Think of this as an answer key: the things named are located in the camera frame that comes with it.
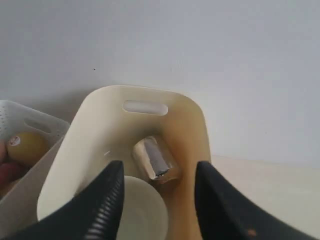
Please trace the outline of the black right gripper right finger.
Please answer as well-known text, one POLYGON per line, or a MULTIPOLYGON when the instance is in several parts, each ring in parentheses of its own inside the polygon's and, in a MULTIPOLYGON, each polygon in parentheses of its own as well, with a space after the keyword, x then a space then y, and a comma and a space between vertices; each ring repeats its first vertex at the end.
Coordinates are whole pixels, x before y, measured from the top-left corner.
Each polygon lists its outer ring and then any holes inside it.
POLYGON ((313 239, 257 206, 207 161, 196 165, 194 205, 204 240, 313 239))

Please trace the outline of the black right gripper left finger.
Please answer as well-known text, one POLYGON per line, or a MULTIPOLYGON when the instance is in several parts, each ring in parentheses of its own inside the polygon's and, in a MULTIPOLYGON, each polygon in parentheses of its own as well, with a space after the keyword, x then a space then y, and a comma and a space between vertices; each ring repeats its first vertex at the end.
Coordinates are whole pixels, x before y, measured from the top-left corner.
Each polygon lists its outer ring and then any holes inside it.
POLYGON ((124 165, 109 163, 78 195, 8 240, 115 240, 125 199, 124 165))

